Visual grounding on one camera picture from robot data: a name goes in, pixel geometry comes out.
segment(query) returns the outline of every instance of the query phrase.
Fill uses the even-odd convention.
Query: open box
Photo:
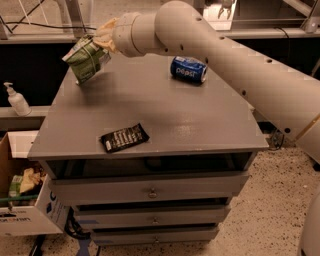
[[[0,198],[7,198],[14,175],[21,175],[32,162],[12,158],[8,133],[0,141]],[[48,188],[46,178],[33,206],[13,206],[0,203],[0,235],[22,236],[62,233],[68,208],[64,207]]]

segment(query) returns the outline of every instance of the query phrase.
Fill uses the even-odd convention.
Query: pump bottle
[[[17,115],[26,116],[30,114],[31,108],[28,102],[25,100],[21,93],[16,92],[12,87],[12,83],[5,82],[4,86],[7,87],[7,92],[9,94],[8,101],[11,104],[12,108],[15,110]]]

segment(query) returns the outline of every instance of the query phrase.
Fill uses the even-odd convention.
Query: granite floor
[[[1,13],[9,13],[11,21],[22,15],[21,11],[20,14],[16,11],[19,9],[18,1],[1,2]],[[38,4],[35,0],[21,2],[26,4],[27,12]],[[123,12],[153,10],[163,2],[96,1],[93,23],[99,26]],[[44,10],[50,10],[54,1],[46,0],[43,5]],[[33,21],[41,22],[43,18],[40,8],[31,16]],[[19,29],[16,31],[37,32],[39,28],[20,26]],[[320,173],[312,167],[312,160],[292,143],[286,142],[280,150],[260,152],[249,169],[248,182],[240,195],[231,201],[232,210],[220,224],[214,240],[209,243],[110,246],[101,248],[100,255],[295,256],[310,199],[320,184]],[[33,236],[1,237],[0,255],[29,255],[34,241]],[[65,234],[47,235],[42,250],[43,255],[77,255],[79,244]],[[96,255],[97,250],[98,247],[91,242],[90,255]]]

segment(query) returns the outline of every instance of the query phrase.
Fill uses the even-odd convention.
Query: drawer
[[[66,206],[221,198],[239,194],[247,172],[52,180],[50,189]]]
[[[74,216],[82,228],[101,229],[218,223],[230,212],[229,205],[197,205],[196,201],[184,205],[171,205],[168,203],[168,206],[162,207],[137,205],[129,209],[76,211]]]
[[[129,230],[93,232],[91,239],[99,246],[124,244],[152,244],[167,242],[210,241],[218,233],[216,226],[191,228],[164,228],[152,230]]]

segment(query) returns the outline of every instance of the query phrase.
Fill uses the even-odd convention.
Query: drawer knob
[[[158,219],[156,217],[153,218],[152,224],[153,225],[158,225],[159,224],[159,221],[158,221]]]
[[[155,189],[152,188],[152,189],[150,190],[150,192],[149,192],[149,198],[154,199],[154,198],[157,198],[157,196],[158,196],[158,195],[157,195]]]

